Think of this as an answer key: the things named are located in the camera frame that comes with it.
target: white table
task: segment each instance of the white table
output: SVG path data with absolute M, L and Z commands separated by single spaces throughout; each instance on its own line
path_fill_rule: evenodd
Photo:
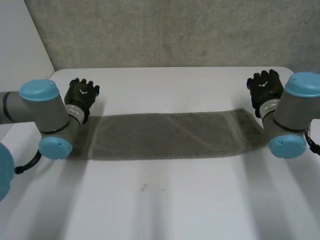
M 283 83 L 292 74 L 272 67 Z M 92 115 L 251 112 L 247 78 L 270 67 L 64 69 L 51 79 L 100 85 Z M 320 132 L 316 122 L 312 136 Z M 1 142 L 16 165 L 35 154 L 34 123 Z M 320 239 L 320 157 L 283 160 L 267 148 L 208 159 L 66 161 L 43 157 L 0 203 L 3 240 Z

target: concrete wall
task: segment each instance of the concrete wall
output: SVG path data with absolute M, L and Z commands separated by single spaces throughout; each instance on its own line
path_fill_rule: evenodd
M 25 0 L 56 70 L 283 66 L 320 72 L 319 0 Z

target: cloth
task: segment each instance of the cloth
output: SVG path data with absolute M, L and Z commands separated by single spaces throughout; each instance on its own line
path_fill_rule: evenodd
M 218 158 L 265 146 L 263 129 L 244 109 L 220 112 L 91 116 L 70 158 L 153 160 Z

